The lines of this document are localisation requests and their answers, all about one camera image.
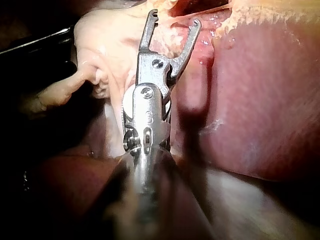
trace screw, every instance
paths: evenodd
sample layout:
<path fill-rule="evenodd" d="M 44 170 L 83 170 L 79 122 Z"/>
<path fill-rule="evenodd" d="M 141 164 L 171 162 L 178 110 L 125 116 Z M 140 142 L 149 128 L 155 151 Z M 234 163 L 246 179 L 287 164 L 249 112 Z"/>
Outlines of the screw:
<path fill-rule="evenodd" d="M 143 95 L 144 99 L 150 99 L 154 95 L 154 92 L 150 87 L 145 87 L 142 89 L 141 94 Z"/>
<path fill-rule="evenodd" d="M 156 60 L 153 60 L 152 66 L 153 66 L 155 69 L 161 69 L 161 68 L 164 66 L 164 62 L 161 61 L 160 59 L 156 59 Z"/>

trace open grasper jaws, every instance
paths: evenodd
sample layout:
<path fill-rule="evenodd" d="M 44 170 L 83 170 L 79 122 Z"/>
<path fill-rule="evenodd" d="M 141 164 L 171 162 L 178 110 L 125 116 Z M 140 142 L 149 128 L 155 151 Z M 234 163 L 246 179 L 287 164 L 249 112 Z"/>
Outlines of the open grasper jaws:
<path fill-rule="evenodd" d="M 166 102 L 170 95 L 168 87 L 175 85 L 186 69 L 202 25 L 198 19 L 193 20 L 193 26 L 189 26 L 188 36 L 181 54 L 170 59 L 156 51 L 150 51 L 151 39 L 159 20 L 157 13 L 157 9 L 151 10 L 146 19 L 139 45 L 135 84 L 156 84 Z"/>
<path fill-rule="evenodd" d="M 153 9 L 149 12 L 143 29 L 142 38 L 139 45 L 139 52 L 150 52 L 150 43 L 154 34 L 155 27 L 158 26 L 158 9 Z"/>
<path fill-rule="evenodd" d="M 170 77 L 171 80 L 173 80 L 174 82 L 180 78 L 181 74 L 187 67 L 191 54 L 195 48 L 195 44 L 199 36 L 200 29 L 201 22 L 198 19 L 194 19 L 193 26 L 189 26 L 188 37 L 186 39 L 181 54 L 178 57 L 169 60 L 172 66 Z"/>

